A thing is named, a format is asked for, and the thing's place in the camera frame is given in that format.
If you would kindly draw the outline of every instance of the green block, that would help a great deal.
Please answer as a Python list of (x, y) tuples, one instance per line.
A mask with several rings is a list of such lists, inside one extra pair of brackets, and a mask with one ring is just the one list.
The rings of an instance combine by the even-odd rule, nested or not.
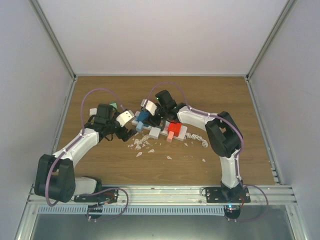
[(116, 110), (118, 110), (116, 101), (109, 102), (108, 104), (111, 105), (111, 106), (114, 106), (114, 108), (115, 108)]

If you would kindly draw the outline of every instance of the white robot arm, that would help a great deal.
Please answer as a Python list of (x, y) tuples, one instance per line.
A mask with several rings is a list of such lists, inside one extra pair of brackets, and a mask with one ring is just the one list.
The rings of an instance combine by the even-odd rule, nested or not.
[(219, 156), (222, 168), (221, 191), (226, 200), (232, 199), (242, 189), (242, 178), (239, 173), (238, 153), (242, 142), (237, 133), (225, 122), (212, 116), (226, 120), (238, 130), (229, 113), (223, 111), (219, 114), (193, 111), (186, 104), (176, 104), (167, 90), (156, 95), (158, 103), (144, 99), (141, 103), (142, 110), (150, 112), (146, 123), (156, 127), (161, 119), (190, 124), (206, 131), (211, 148)]
[[(206, 130), (206, 124), (210, 121), (213, 121), (215, 118), (210, 116), (203, 116), (198, 113), (195, 113), (187, 106), (182, 107), (177, 112), (177, 117), (179, 122), (182, 124), (190, 124), (204, 131)], [(239, 180), (241, 180), (241, 176), (239, 174), (239, 164), (238, 161), (235, 161), (235, 155), (239, 149), (235, 150), (230, 157), (227, 156), (219, 156), (221, 162), (222, 169), (222, 179), (221, 182), (228, 188), (232, 189), (239, 184)]]
[(136, 131), (127, 130), (125, 124), (134, 118), (130, 110), (123, 113), (115, 112), (114, 107), (108, 104), (99, 104), (94, 122), (89, 120), (79, 134), (61, 150), (53, 155), (44, 154), (38, 162), (34, 193), (45, 196), (46, 181), (49, 169), (53, 162), (61, 155), (54, 172), (57, 174), (50, 176), (48, 188), (49, 198), (61, 202), (68, 202), (72, 196), (91, 194), (102, 187), (101, 181), (94, 177), (75, 177), (74, 168), (81, 158), (103, 138), (113, 134), (124, 142), (130, 139)]

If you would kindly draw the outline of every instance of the wooden floor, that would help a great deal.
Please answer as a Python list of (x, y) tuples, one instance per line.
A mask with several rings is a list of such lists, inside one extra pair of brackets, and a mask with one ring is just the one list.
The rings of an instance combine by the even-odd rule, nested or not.
[[(85, 94), (95, 88), (114, 91), (123, 105), (133, 112), (140, 110), (140, 103), (147, 98), (151, 88), (160, 82), (172, 81), (186, 94), (188, 103), (199, 110), (220, 113), (227, 111), (244, 137), (244, 151), (239, 156), (240, 174), (244, 183), (274, 185), (258, 120), (250, 94), (243, 77), (199, 76), (95, 76), (79, 77), (62, 130), (59, 148), (72, 140), (81, 129), (80, 106)], [(171, 84), (159, 86), (154, 95), (167, 89), (177, 103), (183, 102), (182, 94)], [(84, 119), (89, 109), (99, 103), (108, 104), (115, 98), (107, 92), (96, 91), (88, 96), (84, 105)], [(208, 140), (207, 134), (188, 125), (188, 132), (199, 134)], [(141, 139), (142, 133), (133, 137)], [(201, 142), (187, 139), (166, 142), (166, 137), (149, 139), (141, 150), (128, 147), (133, 139), (123, 142), (115, 138), (103, 140), (93, 147), (75, 168), (77, 176), (92, 176), (105, 184), (151, 184), (151, 185), (219, 185), (222, 172), (219, 157)]]

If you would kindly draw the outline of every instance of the white wall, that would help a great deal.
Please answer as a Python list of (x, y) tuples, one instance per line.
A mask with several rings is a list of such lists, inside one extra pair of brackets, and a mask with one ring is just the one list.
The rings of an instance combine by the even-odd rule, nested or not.
[(77, 74), (248, 73), (286, 0), (39, 0)]
[(320, 236), (320, 1), (298, 0), (252, 77), (284, 184)]
[(27, 0), (0, 7), (0, 239), (16, 234), (71, 78)]

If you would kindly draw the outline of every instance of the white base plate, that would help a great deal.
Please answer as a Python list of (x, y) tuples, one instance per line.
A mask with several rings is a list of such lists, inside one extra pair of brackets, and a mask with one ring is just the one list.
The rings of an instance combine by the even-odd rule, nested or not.
[[(135, 112), (135, 116), (139, 116), (140, 112), (139, 111), (136, 111)], [(132, 125), (134, 126), (137, 126), (138, 125), (138, 122), (134, 119), (132, 120)], [(168, 136), (168, 127), (169, 127), (169, 124), (170, 122), (168, 121), (165, 121), (165, 127), (163, 129), (163, 131), (160, 132), (161, 135), (164, 135), (164, 136)], [(147, 129), (147, 130), (151, 130), (151, 126), (143, 126), (143, 129)], [(177, 140), (180, 140), (180, 141), (183, 141), (185, 140), (185, 136), (186, 136), (186, 133), (187, 133), (187, 130), (188, 130), (188, 127), (187, 126), (184, 126), (182, 125), (181, 126), (181, 129), (180, 129), (180, 133), (179, 133), (179, 136), (173, 136), (173, 139), (177, 139)]]

